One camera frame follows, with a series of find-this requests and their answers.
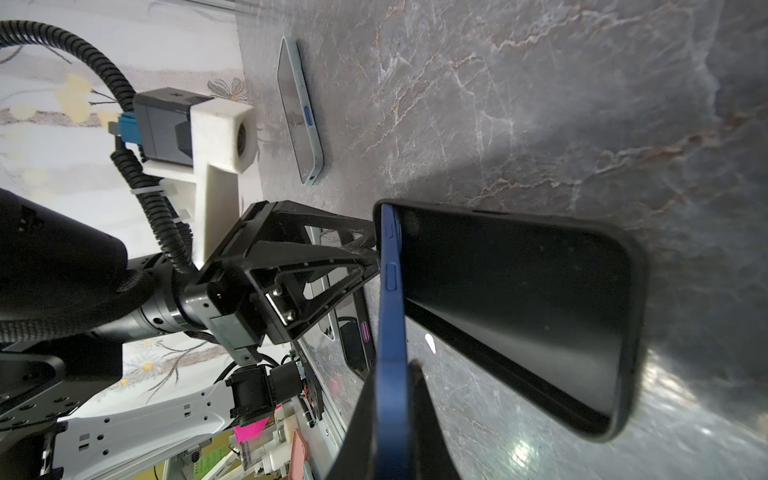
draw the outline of gray marble surface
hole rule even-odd
[[[768,4],[241,2],[266,198],[384,197],[623,227],[651,259],[641,390],[596,445],[409,322],[463,478],[768,475]],[[299,182],[276,85],[300,44],[326,167]],[[376,286],[366,289],[375,314]],[[311,339],[347,419],[360,384]]]

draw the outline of smartphone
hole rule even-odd
[[[280,46],[280,59],[277,62],[277,86],[283,100],[288,133],[293,144],[293,155],[299,168],[299,178],[303,185],[315,183],[323,169],[323,150],[310,105],[310,95],[306,92],[304,72],[296,41],[283,37]]]

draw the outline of blue connector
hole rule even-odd
[[[120,137],[129,144],[141,145],[141,134],[136,115],[132,111],[126,111],[118,118],[118,130]]]

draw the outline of phone screen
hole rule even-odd
[[[299,176],[301,183],[305,184],[315,166],[315,157],[312,154],[310,136],[306,131],[306,119],[299,100],[299,92],[296,89],[296,82],[293,80],[293,68],[284,40],[280,47],[280,60],[277,64],[277,85],[283,100],[283,110],[286,112],[288,132],[293,144],[296,164],[299,166]]]

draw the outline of floral wallpaper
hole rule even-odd
[[[232,12],[192,2],[4,0],[0,17],[46,22],[80,35],[136,91],[173,86],[248,101]],[[155,253],[158,246],[109,158],[114,139],[106,127],[120,111],[101,80],[69,54],[39,45],[0,49],[0,188],[119,238],[131,258]],[[250,175],[260,194],[258,173]],[[248,191],[253,195],[256,189]],[[283,349],[265,351],[281,358]],[[183,334],[126,344],[122,380],[76,415],[192,393],[230,362],[222,347]]]

